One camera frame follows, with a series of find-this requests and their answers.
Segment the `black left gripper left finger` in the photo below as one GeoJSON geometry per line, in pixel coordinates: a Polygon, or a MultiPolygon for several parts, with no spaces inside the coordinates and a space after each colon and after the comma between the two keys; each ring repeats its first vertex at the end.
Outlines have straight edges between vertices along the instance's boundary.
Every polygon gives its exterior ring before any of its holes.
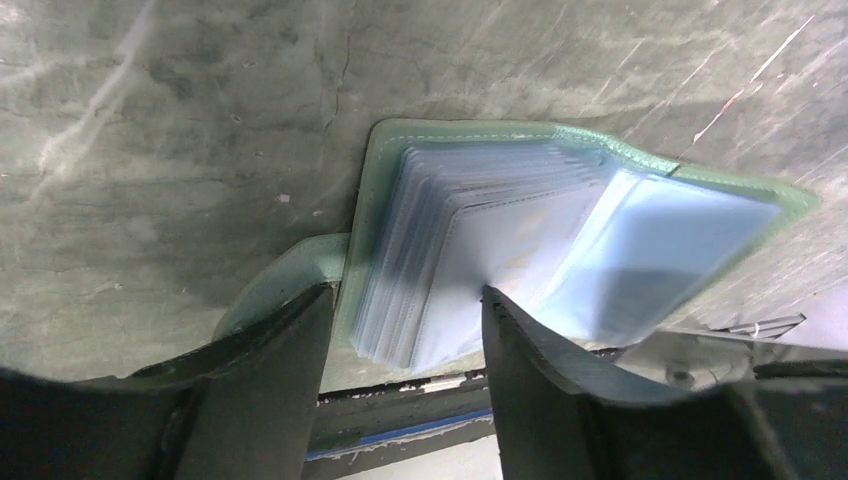
{"type": "Polygon", "coordinates": [[[5,479],[297,479],[332,329],[333,289],[125,377],[1,372],[5,479]]]}

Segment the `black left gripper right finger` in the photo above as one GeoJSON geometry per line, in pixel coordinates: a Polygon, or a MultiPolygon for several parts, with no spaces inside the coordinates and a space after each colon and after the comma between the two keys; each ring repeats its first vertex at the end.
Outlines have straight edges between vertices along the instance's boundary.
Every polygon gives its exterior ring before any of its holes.
{"type": "Polygon", "coordinates": [[[723,353],[735,381],[692,390],[627,371],[485,287],[482,333],[507,479],[843,479],[847,356],[710,333],[658,332],[652,359],[685,372],[723,353]]]}

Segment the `green card holder wallet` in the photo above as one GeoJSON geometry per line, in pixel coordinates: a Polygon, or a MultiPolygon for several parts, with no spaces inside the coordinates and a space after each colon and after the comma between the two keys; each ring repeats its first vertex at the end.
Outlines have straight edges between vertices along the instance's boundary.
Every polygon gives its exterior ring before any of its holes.
{"type": "Polygon", "coordinates": [[[784,183],[563,124],[384,120],[369,136],[351,232],[287,251],[217,335],[336,282],[336,338],[391,370],[423,372],[481,349],[489,286],[558,335],[628,346],[816,205],[784,183]]]}

